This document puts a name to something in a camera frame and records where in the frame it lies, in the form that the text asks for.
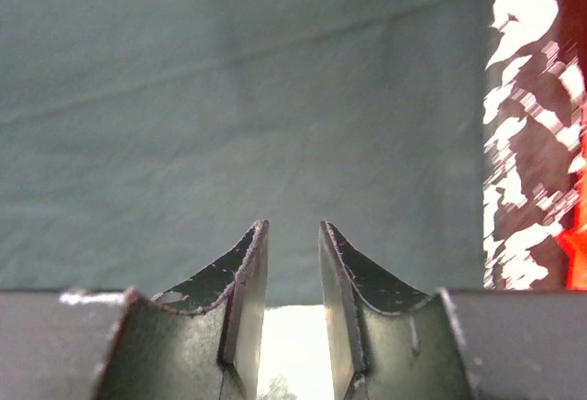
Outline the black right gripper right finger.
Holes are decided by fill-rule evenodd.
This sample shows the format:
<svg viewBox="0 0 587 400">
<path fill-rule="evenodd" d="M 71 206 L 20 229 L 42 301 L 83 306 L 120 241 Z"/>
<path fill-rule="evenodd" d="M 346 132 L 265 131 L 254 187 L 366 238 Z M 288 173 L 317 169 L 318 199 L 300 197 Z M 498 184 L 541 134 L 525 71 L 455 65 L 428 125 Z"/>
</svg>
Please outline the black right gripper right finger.
<svg viewBox="0 0 587 400">
<path fill-rule="evenodd" d="M 425 294 L 319 229 L 327 340 L 337 399 L 472 399 L 440 295 Z"/>
</svg>

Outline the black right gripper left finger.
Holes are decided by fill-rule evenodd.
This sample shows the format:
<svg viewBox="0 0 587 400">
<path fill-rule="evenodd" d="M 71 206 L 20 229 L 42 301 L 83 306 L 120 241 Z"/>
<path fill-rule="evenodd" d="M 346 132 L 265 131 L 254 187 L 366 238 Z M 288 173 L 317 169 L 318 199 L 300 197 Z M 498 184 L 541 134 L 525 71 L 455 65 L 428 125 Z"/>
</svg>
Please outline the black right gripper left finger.
<svg viewBox="0 0 587 400">
<path fill-rule="evenodd" d="M 253 399 L 257 395 L 270 224 L 187 280 L 126 313 L 97 399 Z"/>
</svg>

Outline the black t shirt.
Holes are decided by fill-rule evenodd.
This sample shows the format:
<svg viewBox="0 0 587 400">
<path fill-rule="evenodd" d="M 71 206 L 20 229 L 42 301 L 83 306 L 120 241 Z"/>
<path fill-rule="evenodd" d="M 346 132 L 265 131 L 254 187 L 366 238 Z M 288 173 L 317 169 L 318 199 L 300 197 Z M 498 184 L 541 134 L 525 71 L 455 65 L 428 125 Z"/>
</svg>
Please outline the black t shirt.
<svg viewBox="0 0 587 400">
<path fill-rule="evenodd" d="M 412 285 L 482 285 L 493 0 L 1 0 L 1 285 L 154 294 L 271 224 Z"/>
</svg>

